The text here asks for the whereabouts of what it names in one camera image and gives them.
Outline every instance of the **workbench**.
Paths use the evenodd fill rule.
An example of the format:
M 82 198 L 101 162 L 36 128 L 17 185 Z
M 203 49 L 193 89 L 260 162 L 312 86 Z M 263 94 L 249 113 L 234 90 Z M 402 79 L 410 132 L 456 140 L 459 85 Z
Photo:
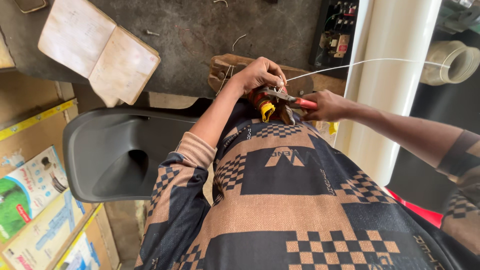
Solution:
M 310 70 L 307 63 L 320 1 L 91 0 L 101 11 L 156 49 L 161 63 L 144 91 L 215 96 L 207 83 L 210 60 L 233 53 Z M 13 0 L 0 1 L 0 27 L 16 68 L 27 75 L 87 84 L 87 79 L 37 48 L 53 1 L 23 14 Z M 160 36 L 147 35 L 146 29 Z M 238 40 L 234 51 L 232 45 Z

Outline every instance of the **handwritten page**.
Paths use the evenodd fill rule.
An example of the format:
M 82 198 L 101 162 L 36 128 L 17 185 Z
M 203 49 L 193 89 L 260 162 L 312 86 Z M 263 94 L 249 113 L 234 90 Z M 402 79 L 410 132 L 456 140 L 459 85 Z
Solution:
M 38 48 L 88 78 L 115 27 L 88 1 L 55 0 Z
M 120 98 L 132 105 L 160 63 L 158 53 L 127 30 L 113 30 L 88 78 L 108 107 Z

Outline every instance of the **person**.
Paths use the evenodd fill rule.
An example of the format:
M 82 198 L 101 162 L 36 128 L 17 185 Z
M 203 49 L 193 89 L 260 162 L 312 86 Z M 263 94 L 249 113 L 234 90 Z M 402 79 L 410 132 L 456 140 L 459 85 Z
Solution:
M 245 116 L 253 109 L 236 111 L 241 96 L 263 85 L 283 87 L 285 78 L 272 61 L 253 61 L 160 164 L 136 270 L 480 267 L 480 136 L 328 90 L 303 97 L 318 108 L 302 121 L 357 121 L 456 182 L 440 230 L 311 126 L 263 123 Z M 212 162 L 210 206 L 202 187 Z

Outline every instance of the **hand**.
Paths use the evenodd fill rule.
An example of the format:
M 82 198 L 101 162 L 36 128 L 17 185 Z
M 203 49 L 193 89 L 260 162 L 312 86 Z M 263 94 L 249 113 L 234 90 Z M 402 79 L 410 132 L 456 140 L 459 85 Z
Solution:
M 227 85 L 235 84 L 241 87 L 242 95 L 263 85 L 283 87 L 287 83 L 285 74 L 280 67 L 265 57 L 259 57 L 239 73 L 233 75 Z
M 338 122 L 341 119 L 348 118 L 352 108 L 358 106 L 358 103 L 328 90 L 308 94 L 302 98 L 317 103 L 317 109 L 307 110 L 307 114 L 300 119 L 302 121 Z

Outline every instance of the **patterned shirt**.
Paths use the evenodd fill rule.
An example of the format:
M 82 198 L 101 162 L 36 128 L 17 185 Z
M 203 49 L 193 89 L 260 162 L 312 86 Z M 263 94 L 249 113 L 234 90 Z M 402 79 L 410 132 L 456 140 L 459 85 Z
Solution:
M 217 152 L 186 132 L 158 169 L 136 270 L 479 269 L 480 136 L 438 170 L 458 185 L 443 231 L 305 124 L 237 124 Z M 202 187 L 214 162 L 212 206 Z

